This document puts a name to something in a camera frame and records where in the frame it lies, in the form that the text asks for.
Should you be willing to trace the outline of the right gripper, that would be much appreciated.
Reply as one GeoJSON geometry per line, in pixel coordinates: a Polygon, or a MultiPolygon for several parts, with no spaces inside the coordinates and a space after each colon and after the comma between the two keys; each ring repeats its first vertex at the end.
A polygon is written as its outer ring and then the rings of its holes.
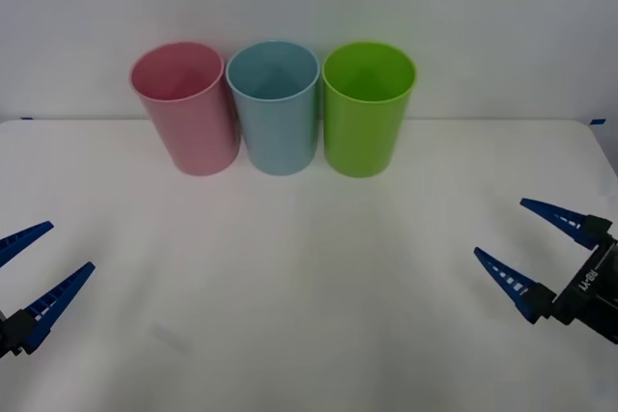
{"type": "Polygon", "coordinates": [[[546,286],[520,274],[479,247],[474,255],[531,324],[554,317],[564,325],[577,320],[617,344],[617,240],[612,222],[537,200],[520,205],[539,215],[577,244],[593,251],[575,277],[554,301],[546,286]]]}

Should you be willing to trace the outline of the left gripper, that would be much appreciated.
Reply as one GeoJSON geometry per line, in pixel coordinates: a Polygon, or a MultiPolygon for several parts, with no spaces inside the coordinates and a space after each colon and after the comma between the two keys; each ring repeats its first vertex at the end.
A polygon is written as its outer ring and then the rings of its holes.
{"type": "MultiPolygon", "coordinates": [[[[1,238],[0,266],[11,261],[53,228],[50,221],[45,221],[1,238]]],[[[24,309],[16,311],[9,317],[1,315],[0,357],[4,357],[9,352],[18,355],[22,351],[27,354],[36,351],[95,269],[92,262],[86,262],[68,278],[24,309]]]]}

